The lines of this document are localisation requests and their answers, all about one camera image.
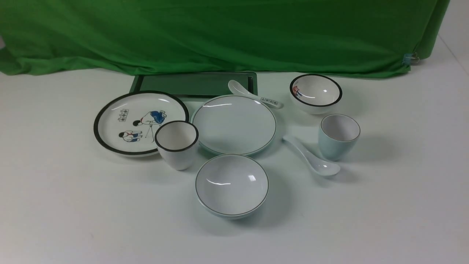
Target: white spoon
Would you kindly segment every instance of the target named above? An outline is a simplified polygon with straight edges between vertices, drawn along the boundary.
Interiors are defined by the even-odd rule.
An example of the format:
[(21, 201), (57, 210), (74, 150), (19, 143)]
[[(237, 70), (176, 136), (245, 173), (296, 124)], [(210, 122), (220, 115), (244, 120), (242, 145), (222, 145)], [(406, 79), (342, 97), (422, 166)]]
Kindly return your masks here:
[(235, 80), (231, 80), (228, 82), (228, 88), (230, 89), (232, 94), (244, 95), (252, 99), (256, 99), (275, 109), (280, 109), (283, 107), (283, 104), (279, 101), (275, 101), (275, 100), (265, 98), (265, 97), (260, 97), (260, 96), (250, 93), (248, 90), (246, 90), (246, 88), (244, 88), (244, 86), (242, 86), (240, 83), (238, 83)]
[(323, 177), (329, 177), (339, 173), (339, 165), (332, 162), (324, 161), (316, 157), (314, 154), (308, 151), (294, 136), (285, 135), (283, 136), (283, 140), (290, 143), (301, 153), (301, 155), (303, 155), (304, 161), (306, 162), (310, 170), (316, 172), (317, 174)]

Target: plate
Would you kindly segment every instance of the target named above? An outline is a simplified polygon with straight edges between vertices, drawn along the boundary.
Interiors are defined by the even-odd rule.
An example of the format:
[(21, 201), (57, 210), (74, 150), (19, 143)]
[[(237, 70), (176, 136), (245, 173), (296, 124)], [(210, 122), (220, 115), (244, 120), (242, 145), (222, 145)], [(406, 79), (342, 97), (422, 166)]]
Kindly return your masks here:
[(263, 103), (240, 95), (205, 102), (192, 116), (200, 145), (216, 154), (254, 154), (272, 142), (277, 120)]
[(181, 100), (163, 92), (130, 93), (101, 109), (94, 121), (94, 135), (103, 147), (115, 153), (150, 156), (158, 153), (156, 130), (175, 120), (189, 120)]

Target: decorated plate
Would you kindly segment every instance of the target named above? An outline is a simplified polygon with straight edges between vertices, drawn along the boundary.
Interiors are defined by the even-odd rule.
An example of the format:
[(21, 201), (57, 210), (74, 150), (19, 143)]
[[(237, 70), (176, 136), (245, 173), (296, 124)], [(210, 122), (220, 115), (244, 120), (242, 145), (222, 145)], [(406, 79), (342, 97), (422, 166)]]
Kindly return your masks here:
[(163, 92), (137, 92), (112, 100), (98, 113), (94, 135), (106, 149), (142, 157), (158, 153), (155, 133), (167, 122), (189, 120), (187, 107)]

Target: dark green tray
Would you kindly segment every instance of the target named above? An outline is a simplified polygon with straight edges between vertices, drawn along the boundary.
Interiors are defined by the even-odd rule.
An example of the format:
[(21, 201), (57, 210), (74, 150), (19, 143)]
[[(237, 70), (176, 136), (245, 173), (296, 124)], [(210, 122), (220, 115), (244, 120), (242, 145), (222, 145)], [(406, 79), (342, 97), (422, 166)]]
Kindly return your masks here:
[(130, 93), (160, 91), (183, 98), (213, 98), (231, 94), (228, 82), (236, 80), (257, 95), (254, 72), (199, 72), (135, 76)]

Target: green backdrop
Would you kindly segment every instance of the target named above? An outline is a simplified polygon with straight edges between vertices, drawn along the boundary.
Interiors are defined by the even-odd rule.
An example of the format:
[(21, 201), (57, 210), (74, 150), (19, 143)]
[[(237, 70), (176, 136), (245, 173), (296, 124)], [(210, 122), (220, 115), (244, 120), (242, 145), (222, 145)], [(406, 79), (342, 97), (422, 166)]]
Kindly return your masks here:
[(431, 54), (449, 0), (1, 0), (0, 70), (384, 78)]

